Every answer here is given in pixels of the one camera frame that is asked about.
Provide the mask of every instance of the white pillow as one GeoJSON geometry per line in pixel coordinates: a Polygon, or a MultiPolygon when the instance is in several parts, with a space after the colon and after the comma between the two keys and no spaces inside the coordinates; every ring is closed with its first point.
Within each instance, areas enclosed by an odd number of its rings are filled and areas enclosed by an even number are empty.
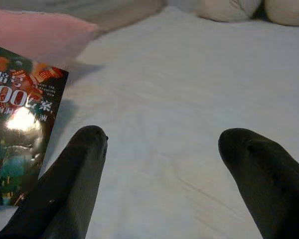
{"type": "Polygon", "coordinates": [[[265,6],[271,21],[299,26],[299,0],[266,0],[265,6]]]}
{"type": "Polygon", "coordinates": [[[261,0],[199,0],[197,14],[214,21],[243,21],[252,17],[261,0]]]}

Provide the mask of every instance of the book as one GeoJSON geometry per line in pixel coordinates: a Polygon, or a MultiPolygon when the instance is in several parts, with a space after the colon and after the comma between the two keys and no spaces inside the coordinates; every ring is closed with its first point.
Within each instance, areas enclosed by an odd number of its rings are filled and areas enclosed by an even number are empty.
{"type": "Polygon", "coordinates": [[[0,205],[38,179],[68,72],[0,47],[0,205]]]}

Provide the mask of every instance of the white bed sheet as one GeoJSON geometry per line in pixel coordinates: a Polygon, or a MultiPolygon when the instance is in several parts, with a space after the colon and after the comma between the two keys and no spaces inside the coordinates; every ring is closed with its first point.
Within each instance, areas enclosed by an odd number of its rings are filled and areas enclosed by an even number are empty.
{"type": "Polygon", "coordinates": [[[87,239],[260,239],[217,140],[246,127],[299,162],[299,27],[167,7],[103,36],[71,68],[45,167],[89,124],[109,148],[87,239]]]}

